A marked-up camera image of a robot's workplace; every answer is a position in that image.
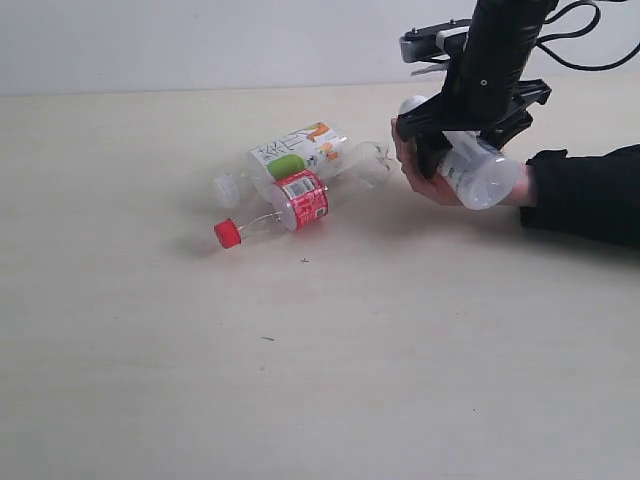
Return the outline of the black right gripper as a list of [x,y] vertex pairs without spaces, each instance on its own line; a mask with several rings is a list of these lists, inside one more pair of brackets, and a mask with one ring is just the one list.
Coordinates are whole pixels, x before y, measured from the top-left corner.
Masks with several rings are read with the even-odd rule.
[[443,132],[482,131],[480,138],[502,150],[528,129],[534,103],[545,104],[551,88],[541,79],[523,80],[536,41],[533,31],[468,31],[463,52],[445,63],[440,93],[400,117],[400,135],[415,136],[417,167],[432,179],[453,146]]

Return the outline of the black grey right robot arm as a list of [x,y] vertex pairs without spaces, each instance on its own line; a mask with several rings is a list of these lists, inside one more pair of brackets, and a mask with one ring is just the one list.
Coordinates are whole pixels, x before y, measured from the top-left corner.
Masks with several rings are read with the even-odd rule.
[[551,88],[521,76],[556,6],[555,1],[478,1],[470,19],[406,32],[400,39],[404,62],[447,58],[440,93],[398,116],[401,138],[416,138],[435,150],[444,145],[446,132],[469,131],[501,149],[529,128],[529,106],[545,104]]

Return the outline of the person's open bare hand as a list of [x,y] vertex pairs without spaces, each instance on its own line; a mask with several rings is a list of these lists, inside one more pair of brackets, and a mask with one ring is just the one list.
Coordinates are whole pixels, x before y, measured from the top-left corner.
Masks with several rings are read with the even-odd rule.
[[[401,171],[415,193],[442,206],[461,206],[461,203],[446,180],[439,174],[426,179],[417,165],[417,150],[412,141],[404,141],[397,132],[397,118],[391,119],[391,135],[395,146],[397,160]],[[510,194],[500,202],[501,205],[513,207],[535,207],[536,194],[532,168],[520,166],[519,179]]]

